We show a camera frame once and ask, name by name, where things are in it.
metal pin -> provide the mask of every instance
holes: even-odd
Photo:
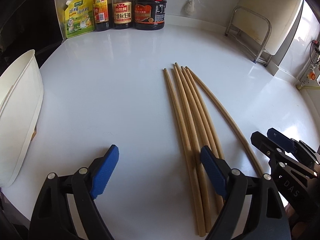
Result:
[[[49,173],[48,179],[53,179],[56,176],[53,172]]]
[[[87,168],[81,168],[79,169],[79,173],[80,174],[86,174],[88,172],[88,169]]]
[[[239,175],[240,175],[240,171],[239,171],[238,169],[232,169],[232,170],[231,170],[231,173],[232,173],[233,175],[236,175],[236,176],[239,176]]]
[[[263,174],[263,177],[266,179],[266,180],[271,180],[271,176],[269,174]]]

table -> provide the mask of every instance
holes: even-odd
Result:
[[[47,174],[73,174],[115,144],[119,162],[95,200],[114,238],[199,239],[162,71],[174,62],[188,65],[202,79],[247,140],[257,130],[266,134],[274,127],[318,148],[319,135],[300,93],[252,63],[227,37],[173,25],[154,32],[92,32],[66,40],[41,67],[44,100],[37,135],[15,182],[3,189],[5,196],[30,219]],[[229,166],[255,176],[241,143],[203,95]],[[268,159],[253,150],[270,172]],[[245,223],[249,201],[235,234]]]

green seasoning packet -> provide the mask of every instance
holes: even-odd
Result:
[[[65,10],[67,38],[92,32],[93,0],[73,0]]]

blue gripper pad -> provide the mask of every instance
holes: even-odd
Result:
[[[227,173],[228,171],[230,171],[227,163],[224,160],[220,160],[214,157],[211,150],[207,146],[204,146],[201,149],[200,161],[202,162],[204,169],[207,172],[207,175],[214,187],[215,192],[226,199],[228,177]],[[220,170],[219,166],[217,165],[217,161],[219,161],[219,163],[224,166],[224,172]]]
[[[95,171],[92,178],[92,188],[90,195],[93,199],[96,199],[98,195],[102,194],[116,164],[119,160],[119,149],[115,145],[111,145],[104,157],[102,157],[99,163],[100,167]]]
[[[274,128],[268,130],[267,137],[288,153],[294,153],[296,150],[294,142]]]

black cable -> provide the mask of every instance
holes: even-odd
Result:
[[[312,62],[313,64],[316,64],[316,65],[317,65],[317,64],[320,62],[320,60],[318,60],[317,62],[313,62],[312,57],[311,57],[312,44],[314,44],[314,41],[312,41],[312,42],[311,42],[311,45],[310,45],[310,59],[311,59],[311,62]]]

